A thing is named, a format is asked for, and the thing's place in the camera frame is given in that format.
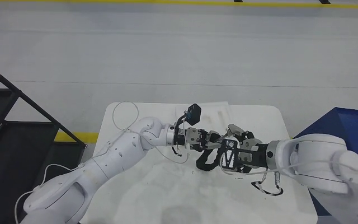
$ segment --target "blue container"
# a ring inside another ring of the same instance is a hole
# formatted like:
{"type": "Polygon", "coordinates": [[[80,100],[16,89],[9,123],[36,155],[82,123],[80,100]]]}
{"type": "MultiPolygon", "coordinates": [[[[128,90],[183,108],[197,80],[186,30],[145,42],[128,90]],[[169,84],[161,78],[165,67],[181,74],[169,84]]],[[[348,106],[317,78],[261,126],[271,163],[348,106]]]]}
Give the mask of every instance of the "blue container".
{"type": "MultiPolygon", "coordinates": [[[[358,153],[358,110],[333,108],[294,138],[315,133],[340,137],[345,140],[348,150],[358,153]]],[[[331,215],[311,197],[318,216],[331,215]]]]}

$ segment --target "white table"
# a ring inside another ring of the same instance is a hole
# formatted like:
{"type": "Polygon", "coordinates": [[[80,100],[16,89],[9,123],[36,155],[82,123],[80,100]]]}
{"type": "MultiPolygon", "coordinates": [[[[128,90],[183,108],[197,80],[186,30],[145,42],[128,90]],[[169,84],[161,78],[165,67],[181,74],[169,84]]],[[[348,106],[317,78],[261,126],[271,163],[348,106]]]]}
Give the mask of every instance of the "white table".
{"type": "MultiPolygon", "coordinates": [[[[117,103],[106,109],[95,153],[118,130],[112,123],[117,103]]],[[[164,123],[174,123],[179,104],[136,103],[139,118],[156,116],[164,123]]],[[[136,111],[131,104],[119,106],[116,122],[128,126],[136,111]]],[[[250,130],[262,142],[289,138],[280,111],[273,106],[230,105],[232,121],[250,130]]],[[[169,147],[159,147],[168,157],[174,156],[169,147]]],[[[316,223],[308,189],[287,177],[281,178],[284,194],[278,197],[262,194],[251,182],[261,175],[226,175],[219,167],[210,172],[195,166],[200,153],[190,151],[185,164],[176,164],[162,157],[155,149],[148,152],[131,169],[112,178],[99,189],[81,220],[87,223],[316,223]]],[[[264,186],[275,191],[272,174],[264,186]]]]}

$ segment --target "floor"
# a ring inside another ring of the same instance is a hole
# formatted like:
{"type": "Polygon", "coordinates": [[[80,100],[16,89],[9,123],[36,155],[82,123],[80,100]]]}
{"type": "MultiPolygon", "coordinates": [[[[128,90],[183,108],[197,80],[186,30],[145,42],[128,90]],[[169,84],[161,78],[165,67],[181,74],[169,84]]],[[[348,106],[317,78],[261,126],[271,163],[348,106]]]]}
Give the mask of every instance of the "floor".
{"type": "MultiPolygon", "coordinates": [[[[0,73],[74,132],[98,132],[115,101],[228,101],[279,108],[295,136],[335,106],[358,109],[357,18],[344,8],[0,3],[0,73]]],[[[9,116],[42,118],[21,102],[9,116]]]]}

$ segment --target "yellow floor line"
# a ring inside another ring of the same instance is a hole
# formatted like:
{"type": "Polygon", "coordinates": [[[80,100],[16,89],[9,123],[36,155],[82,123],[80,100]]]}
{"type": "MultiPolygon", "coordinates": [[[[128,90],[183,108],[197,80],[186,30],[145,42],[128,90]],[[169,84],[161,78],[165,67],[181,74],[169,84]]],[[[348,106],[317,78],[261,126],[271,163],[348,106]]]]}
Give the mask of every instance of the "yellow floor line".
{"type": "Polygon", "coordinates": [[[0,0],[0,2],[58,2],[58,3],[144,3],[188,4],[203,6],[253,6],[253,7],[305,7],[305,8],[358,8],[358,4],[275,3],[275,2],[202,2],[177,0],[0,0]]]}
{"type": "MultiPolygon", "coordinates": [[[[73,133],[77,138],[86,144],[96,144],[98,139],[98,133],[88,133],[88,132],[74,132],[73,133]]],[[[70,136],[64,132],[57,133],[55,137],[55,142],[75,142],[70,136]]]]}

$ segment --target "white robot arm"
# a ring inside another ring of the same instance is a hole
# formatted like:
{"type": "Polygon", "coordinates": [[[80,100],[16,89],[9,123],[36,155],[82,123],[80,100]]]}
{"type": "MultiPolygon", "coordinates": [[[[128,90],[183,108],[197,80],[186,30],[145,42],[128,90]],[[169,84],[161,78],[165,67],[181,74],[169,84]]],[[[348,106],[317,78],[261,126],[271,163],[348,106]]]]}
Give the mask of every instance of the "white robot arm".
{"type": "Polygon", "coordinates": [[[307,186],[341,223],[358,223],[358,155],[347,150],[343,139],[309,134],[287,141],[273,141],[267,146],[268,153],[273,155],[266,157],[270,170],[294,166],[279,172],[307,186]]]}
{"type": "Polygon", "coordinates": [[[183,118],[191,125],[199,122],[200,112],[199,106],[191,106],[175,126],[152,117],[133,124],[76,170],[35,188],[23,205],[27,216],[21,224],[77,224],[104,183],[134,166],[150,149],[176,144],[189,144],[192,150],[204,152],[202,155],[219,148],[220,161],[216,161],[227,171],[249,172],[258,167],[276,170],[275,177],[286,175],[306,185],[342,223],[358,223],[358,155],[348,151],[342,139],[311,134],[263,144],[251,132],[232,124],[223,136],[203,129],[178,128],[183,118]]]}
{"type": "Polygon", "coordinates": [[[25,200],[22,224],[77,224],[95,192],[115,175],[139,162],[155,146],[173,145],[174,126],[143,118],[117,141],[67,174],[34,189],[25,200]]]}

